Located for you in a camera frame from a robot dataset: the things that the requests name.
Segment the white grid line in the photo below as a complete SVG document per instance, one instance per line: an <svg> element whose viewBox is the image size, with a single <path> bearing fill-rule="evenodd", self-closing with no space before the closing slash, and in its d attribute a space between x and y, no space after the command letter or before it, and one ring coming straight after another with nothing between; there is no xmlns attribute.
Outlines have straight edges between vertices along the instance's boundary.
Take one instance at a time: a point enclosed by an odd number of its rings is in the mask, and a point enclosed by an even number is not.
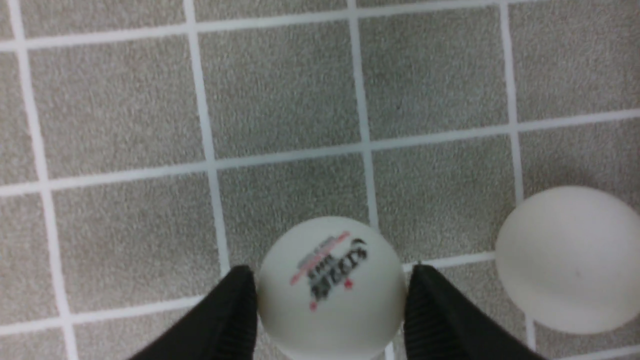
<svg viewBox="0 0 640 360"><path fill-rule="evenodd" d="M385 17L408 13L479 8L497 5L503 2L528 3L535 1L549 0L438 0L410 4L379 6L372 8L354 8L353 10L345 9L329 12L302 13L249 19L217 20L208 22L197 22L194 16L191 17L193 21L188 20L183 24L165 25L153 28L122 29L85 34L60 35L55 37L28 38L25 39L24 46L26 46L26 48L29 50L34 50L75 45L106 44L112 42L167 37L173 35L187 35L190 31L193 30L193 24L195 24L196 32L207 33L213 31L257 29L294 24L310 24L314 22L347 20L350 16L355 16L358 19L363 19L368 17ZM5 42L0 42L0 52L16 51L17 47L18 43L16 41L8 40Z"/></svg>
<svg viewBox="0 0 640 360"><path fill-rule="evenodd" d="M524 315L524 327L527 335L527 346L536 351L538 344L536 343L536 324L531 316Z"/></svg>
<svg viewBox="0 0 640 360"><path fill-rule="evenodd" d="M504 55L504 80L507 92L507 113L509 117L509 138L511 140L511 159L513 160L513 188L516 206L524 201L524 182L522 179L522 157L520 155L520 139L518 138L518 105L516 98L516 80L513 66L513 46L509 29L509 5L500 3L500 32L502 34L502 50ZM525 333L527 346L536 350L536 333L533 319L525 314Z"/></svg>
<svg viewBox="0 0 640 360"><path fill-rule="evenodd" d="M376 185L373 179L373 156L371 154L371 139L369 134L369 116L367 114L367 96L364 90L364 75L362 74L362 53L360 49L360 30L358 28L356 0L347 0L347 7L349 9L349 34L351 35L351 55L353 57L353 79L355 82L360 138L362 141L362 161L364 163L369 224L371 227L379 229Z"/></svg>
<svg viewBox="0 0 640 360"><path fill-rule="evenodd" d="M74 324L92 323L105 320L132 318L136 316L162 313L165 311L187 309L196 306L203 298L203 296L185 297L181 299L155 302L140 306L100 310L93 311L91 313L73 314L71 315L71 322Z"/></svg>
<svg viewBox="0 0 640 360"><path fill-rule="evenodd" d="M198 103L198 115L200 117L200 129L202 130L202 145L205 159L207 160L209 175L209 191L211 193L211 206L213 208L214 224L216 226L216 242L218 244L218 262L220 263L220 275L224 276L230 270L229 253L227 249L227 234L225 220L222 213L222 200L220 198L220 184L218 182L218 169L216 167L216 153L213 146L213 133L209 121L209 108L207 106L207 94L204 85L204 73L200 57L200 45L196 30L196 15L193 0L184 0L184 13L187 18L189 30L189 48L191 50L191 65L193 67L193 82L195 84L196 99Z"/></svg>
<svg viewBox="0 0 640 360"><path fill-rule="evenodd" d="M65 348L68 360L78 360L76 335L70 321L69 303L67 292L65 291L65 280L62 274L62 260L60 258L60 245L58 243L58 228L56 226L56 213L53 206L51 190L46 187L49 180L47 171L47 158L45 157L44 141L40 131L38 121L38 110L33 95L33 85L31 83L31 69L29 67L29 55L24 45L24 26L22 24L22 14L19 0L9 0L10 21L15 37L16 55L18 57L18 68L20 73L20 86L22 87L22 98L27 114L27 123L31 135L31 146L35 159L36 173L41 185L40 197L42 199L42 209L44 212L45 229L47 233L47 248L49 250L49 266L51 268L51 281L56 299L56 307L60 315Z"/></svg>
<svg viewBox="0 0 640 360"><path fill-rule="evenodd" d="M396 352L394 352L394 342L391 341L385 347L385 360L395 360L395 358L396 358Z"/></svg>
<svg viewBox="0 0 640 360"><path fill-rule="evenodd" d="M478 252L475 254L466 254L459 256L451 256L449 258L429 259L414 261L412 263L406 263L403 265L404 272L411 272L415 265L431 265L438 269L450 268L453 266L481 263L483 261L491 261L495 259L495 253L493 251Z"/></svg>
<svg viewBox="0 0 640 360"><path fill-rule="evenodd" d="M403 265L405 272L410 272L413 266L421 263L431 265L436 268L447 268L452 266L460 266L481 261L491 261L494 259L493 252L481 252L478 254L454 256L451 258L429 259L424 261L416 261ZM87 313L78 313L70 315L70 322L73 324L92 323L105 320L114 320L119 318L132 318L142 315L150 315L154 313L162 313L164 311L178 310L190 308L198 304L204 296L185 297L181 299L167 300L152 304L144 304L139 306L122 307L118 309L108 309L101 311L92 311ZM9 325L0 325L0 336L20 334L24 332L40 331L55 327L61 327L61 318L49 318L43 320L35 320L32 322L13 323Z"/></svg>
<svg viewBox="0 0 640 360"><path fill-rule="evenodd" d="M493 252L481 252L477 254L454 256L451 258L430 259L425 261L416 261L413 263L407 263L403 265L405 272L411 272L413 266L417 264L431 265L435 268L442 269L452 266L461 266L472 263L479 263L483 261L492 261L495 259ZM156 313L163 313L165 311L174 311L180 309L189 309L197 305L203 296L186 297L175 300L168 300L164 302L158 302L153 304L144 304L140 306L123 307L120 309L110 309L103 311L95 311L91 313L79 313L71 315L71 322L73 324L86 324L93 322L101 322L108 320L115 320L121 318L134 318L143 315L152 315ZM47 329L56 329L63 326L61 318L48 318L42 320L35 320L32 322L13 323L9 325L0 325L0 336L9 336L15 334L25 334L29 332L42 331ZM388 352L394 353L393 343L390 343L385 348L385 357ZM619 356L628 356L633 354L640 354L640 345L621 347L610 350L604 350L599 352L593 352L590 354L565 357L560 360L606 360Z"/></svg>
<svg viewBox="0 0 640 360"><path fill-rule="evenodd" d="M518 132L522 133L526 131L559 129L568 126L579 126L587 124L597 124L601 122L613 122L617 120L628 120L632 118L640 118L640 109L611 111L607 113L596 113L589 115L578 115L575 117L524 122L518 123L516 127L518 129ZM455 140L466 140L485 136L510 134L510 125L499 125L480 127L476 129L448 131L444 133L408 136L404 138L374 140L370 142L370 146L372 151L392 150L400 149L403 147L430 145L434 143L450 142ZM220 159L216 160L214 165L203 161L199 163L168 165L165 167L157 168L142 168L137 170L127 170L122 172L112 172L88 176L65 177L49 180L46 186L51 190L64 190L83 186L119 183L123 181L145 180L164 176L187 175L196 172L209 171L212 166L215 166L215 168L218 170L223 170L228 168L267 165L286 161L309 160L314 158L322 158L325 156L339 156L356 152L364 152L362 143L320 147L316 149L304 149L289 152L278 152L274 154L256 155L245 158ZM44 186L40 183L2 185L0 186L0 197L10 197L36 193L39 192L42 188L44 188Z"/></svg>

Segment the ping pong ball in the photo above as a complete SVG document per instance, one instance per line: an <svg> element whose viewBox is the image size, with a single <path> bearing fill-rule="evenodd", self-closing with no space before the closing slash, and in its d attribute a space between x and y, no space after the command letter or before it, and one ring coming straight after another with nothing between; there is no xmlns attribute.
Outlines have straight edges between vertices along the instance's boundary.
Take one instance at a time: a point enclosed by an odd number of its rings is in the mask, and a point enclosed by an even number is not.
<svg viewBox="0 0 640 360"><path fill-rule="evenodd" d="M640 216L607 193L532 196L507 217L495 257L513 302L551 329L610 331L640 313Z"/></svg>
<svg viewBox="0 0 640 360"><path fill-rule="evenodd" d="M402 264L374 229L321 217L285 233L258 274L258 310L293 360L370 360L403 319Z"/></svg>

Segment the red stripe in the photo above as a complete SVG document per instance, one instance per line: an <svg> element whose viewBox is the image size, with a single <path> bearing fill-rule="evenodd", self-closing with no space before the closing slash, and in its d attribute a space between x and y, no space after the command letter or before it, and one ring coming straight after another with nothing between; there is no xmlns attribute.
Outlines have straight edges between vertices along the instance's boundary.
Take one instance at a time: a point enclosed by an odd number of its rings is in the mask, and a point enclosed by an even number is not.
<svg viewBox="0 0 640 360"><path fill-rule="evenodd" d="M322 261L322 259L326 258L326 256L331 252L331 250L333 250L333 248L336 245L338 245L339 243L343 242L346 238L348 238L349 235L351 235L349 233L349 231L343 232L337 238L336 241L334 241L331 244L329 244L327 247L325 247L323 249L323 251L320 254L317 254L316 256L314 256L314 258L311 261L306 263L305 266L301 267L300 270L298 271L298 273L291 278L291 281L289 282L289 284L290 285L296 284L296 282L298 282L298 280L300 280L300 277L302 277L302 275L305 275L307 273L307 271L309 271L310 269L314 268L320 261Z"/></svg>

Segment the printed logo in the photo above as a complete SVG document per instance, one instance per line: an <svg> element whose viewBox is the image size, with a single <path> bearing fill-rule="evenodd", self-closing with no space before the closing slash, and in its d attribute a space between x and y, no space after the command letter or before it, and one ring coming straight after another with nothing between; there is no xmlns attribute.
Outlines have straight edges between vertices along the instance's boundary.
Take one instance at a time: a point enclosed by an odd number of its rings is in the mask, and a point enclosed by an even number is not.
<svg viewBox="0 0 640 360"><path fill-rule="evenodd" d="M352 289L353 281L349 274L367 259L366 242L353 239L344 255L339 258L331 255L331 251L350 235L348 231L344 231L337 238L330 236L298 263L298 272L289 284L295 285L303 275L307 275L312 298L309 305L311 311L315 311L318 302L326 300L336 286L343 284L346 290Z"/></svg>

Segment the tiled floor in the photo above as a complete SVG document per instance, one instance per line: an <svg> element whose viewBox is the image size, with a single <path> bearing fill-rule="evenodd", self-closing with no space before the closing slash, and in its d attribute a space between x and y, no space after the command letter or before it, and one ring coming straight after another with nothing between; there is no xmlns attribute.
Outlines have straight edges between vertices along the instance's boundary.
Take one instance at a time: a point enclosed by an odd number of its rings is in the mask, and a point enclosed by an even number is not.
<svg viewBox="0 0 640 360"><path fill-rule="evenodd" d="M0 0L0 360L124 360L321 215L551 359L638 360L640 320L526 326L500 286L562 184L640 210L638 0Z"/></svg>

